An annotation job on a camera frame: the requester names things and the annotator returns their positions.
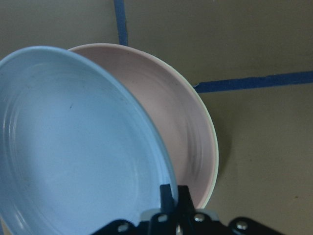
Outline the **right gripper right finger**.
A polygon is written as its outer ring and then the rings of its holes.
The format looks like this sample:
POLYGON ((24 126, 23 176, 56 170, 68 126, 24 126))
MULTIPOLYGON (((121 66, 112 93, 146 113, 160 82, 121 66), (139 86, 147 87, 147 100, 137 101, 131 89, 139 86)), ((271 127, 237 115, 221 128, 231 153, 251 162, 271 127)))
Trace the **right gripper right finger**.
POLYGON ((178 235, 219 235, 219 217, 216 212, 196 209, 188 186, 178 186, 178 235))

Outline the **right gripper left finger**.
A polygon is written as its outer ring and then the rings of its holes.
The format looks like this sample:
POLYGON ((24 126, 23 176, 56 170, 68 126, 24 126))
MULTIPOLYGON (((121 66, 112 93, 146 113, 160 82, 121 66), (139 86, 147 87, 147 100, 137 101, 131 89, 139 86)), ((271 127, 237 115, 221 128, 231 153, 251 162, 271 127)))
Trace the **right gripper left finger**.
POLYGON ((175 216, 175 205, 172 197, 172 191, 169 184, 161 185, 160 211, 154 214, 149 222, 149 235, 175 235, 177 228, 177 221, 175 216))

